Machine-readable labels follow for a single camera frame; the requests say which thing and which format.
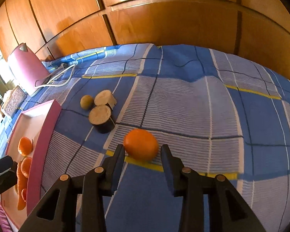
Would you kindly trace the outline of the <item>small yellow lime left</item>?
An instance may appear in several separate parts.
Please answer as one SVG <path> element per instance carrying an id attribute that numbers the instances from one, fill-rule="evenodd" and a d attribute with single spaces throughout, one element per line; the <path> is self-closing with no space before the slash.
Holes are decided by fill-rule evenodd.
<path id="1" fill-rule="evenodd" d="M 84 110 L 89 110 L 93 107 L 94 105 L 94 99 L 90 95 L 84 95 L 80 99 L 80 107 Z"/>

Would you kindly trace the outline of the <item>blue plaid tablecloth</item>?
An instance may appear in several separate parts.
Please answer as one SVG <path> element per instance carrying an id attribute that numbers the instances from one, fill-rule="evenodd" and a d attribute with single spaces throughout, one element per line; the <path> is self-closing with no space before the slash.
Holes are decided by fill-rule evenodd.
<path id="1" fill-rule="evenodd" d="M 201 175 L 224 174 L 266 231 L 290 228 L 290 81 L 253 61 L 197 46 L 128 44 L 45 62 L 69 70 L 27 96 L 26 111 L 50 100 L 62 110 L 44 161 L 41 193 L 62 174 L 87 173 L 129 131 L 144 129 Z M 110 90 L 115 128 L 99 133 L 80 107 Z"/>

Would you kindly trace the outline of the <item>orange carrot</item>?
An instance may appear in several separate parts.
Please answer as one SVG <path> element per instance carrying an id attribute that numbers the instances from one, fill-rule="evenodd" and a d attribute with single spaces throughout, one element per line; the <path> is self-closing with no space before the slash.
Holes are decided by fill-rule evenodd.
<path id="1" fill-rule="evenodd" d="M 18 178 L 18 182 L 17 182 L 17 189 L 18 189 L 17 209 L 19 211 L 23 210 L 26 207 L 26 202 L 23 201 L 23 199 L 21 197 L 21 192 L 24 188 L 27 187 L 27 182 L 28 182 L 28 179 L 21 172 L 21 162 L 22 161 L 18 162 L 18 166 L 17 166 L 17 178 Z"/>

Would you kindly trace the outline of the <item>orange tangerine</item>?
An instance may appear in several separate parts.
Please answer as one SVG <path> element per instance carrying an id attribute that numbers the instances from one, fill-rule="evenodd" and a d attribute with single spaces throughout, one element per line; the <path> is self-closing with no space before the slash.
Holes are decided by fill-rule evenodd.
<path id="1" fill-rule="evenodd" d="M 26 178 L 29 177 L 31 163 L 32 163 L 31 157 L 25 157 L 21 162 L 21 172 Z"/>
<path id="2" fill-rule="evenodd" d="M 133 129 L 123 140 L 126 153 L 135 160 L 152 161 L 158 154 L 159 144 L 152 133 L 144 129 Z"/>

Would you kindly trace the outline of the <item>carved wooden tissue box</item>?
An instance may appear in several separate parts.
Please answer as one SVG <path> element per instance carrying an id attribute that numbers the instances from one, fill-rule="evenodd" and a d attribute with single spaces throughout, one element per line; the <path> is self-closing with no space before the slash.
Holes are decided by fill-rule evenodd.
<path id="1" fill-rule="evenodd" d="M 18 85 L 12 89 L 6 91 L 3 97 L 3 104 L 1 111 L 8 117 L 13 118 L 19 106 L 26 98 L 26 93 Z"/>

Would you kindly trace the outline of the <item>eggplant slice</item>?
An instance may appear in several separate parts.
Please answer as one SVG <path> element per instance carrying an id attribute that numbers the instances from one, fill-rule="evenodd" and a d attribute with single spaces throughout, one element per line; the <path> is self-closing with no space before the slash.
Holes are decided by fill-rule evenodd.
<path id="1" fill-rule="evenodd" d="M 88 115 L 88 120 L 101 134 L 109 133 L 115 128 L 111 108 L 107 105 L 94 107 Z"/>
<path id="2" fill-rule="evenodd" d="M 107 105 L 111 108 L 111 110 L 113 110 L 117 104 L 117 100 L 110 90 L 103 90 L 95 96 L 94 104 L 96 106 Z"/>

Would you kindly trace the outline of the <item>pink electric kettle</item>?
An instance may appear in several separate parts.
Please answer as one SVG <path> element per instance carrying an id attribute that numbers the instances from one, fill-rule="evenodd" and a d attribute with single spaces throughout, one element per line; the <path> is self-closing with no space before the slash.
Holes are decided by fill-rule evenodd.
<path id="1" fill-rule="evenodd" d="M 8 57 L 8 65 L 20 87 L 34 96 L 49 78 L 49 71 L 35 53 L 26 45 L 19 44 Z"/>

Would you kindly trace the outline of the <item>large orange fruit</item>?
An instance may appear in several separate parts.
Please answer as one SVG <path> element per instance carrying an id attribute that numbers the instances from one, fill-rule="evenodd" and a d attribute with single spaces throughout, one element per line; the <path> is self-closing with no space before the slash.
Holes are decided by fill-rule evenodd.
<path id="1" fill-rule="evenodd" d="M 22 137 L 19 140 L 18 143 L 18 152 L 22 155 L 22 156 L 28 156 L 33 149 L 33 144 L 32 144 L 32 140 L 29 139 L 28 137 Z"/>

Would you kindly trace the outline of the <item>red tomato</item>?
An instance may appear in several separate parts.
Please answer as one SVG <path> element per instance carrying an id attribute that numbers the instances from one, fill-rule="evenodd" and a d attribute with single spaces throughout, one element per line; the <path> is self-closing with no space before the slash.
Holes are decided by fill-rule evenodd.
<path id="1" fill-rule="evenodd" d="M 21 192 L 21 197 L 22 197 L 24 202 L 26 202 L 26 194 L 27 194 L 27 189 L 24 188 Z"/>

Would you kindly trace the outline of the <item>pink shallow tray box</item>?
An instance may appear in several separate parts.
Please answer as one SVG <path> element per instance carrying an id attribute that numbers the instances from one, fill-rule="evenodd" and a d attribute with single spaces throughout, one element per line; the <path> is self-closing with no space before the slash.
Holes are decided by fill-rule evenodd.
<path id="1" fill-rule="evenodd" d="M 25 209 L 21 211 L 17 209 L 18 195 L 14 188 L 10 188 L 1 194 L 1 206 L 13 231 L 19 230 L 40 200 L 44 161 L 60 112 L 60 104 L 56 100 L 50 100 L 22 111 L 15 122 L 15 127 L 7 145 L 6 155 L 10 156 L 15 162 L 22 160 L 23 157 L 18 152 L 18 143 L 22 137 L 28 137 L 33 141 L 33 150 L 29 154 L 32 158 L 32 165 L 28 179 Z"/>

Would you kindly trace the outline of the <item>wooden wall cabinet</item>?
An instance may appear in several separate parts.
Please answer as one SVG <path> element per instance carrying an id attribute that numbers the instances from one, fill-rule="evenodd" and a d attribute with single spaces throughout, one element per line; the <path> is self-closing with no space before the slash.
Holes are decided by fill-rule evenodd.
<path id="1" fill-rule="evenodd" d="M 290 11 L 280 0 L 0 0 L 0 49 L 57 59 L 117 44 L 189 44 L 290 80 Z"/>

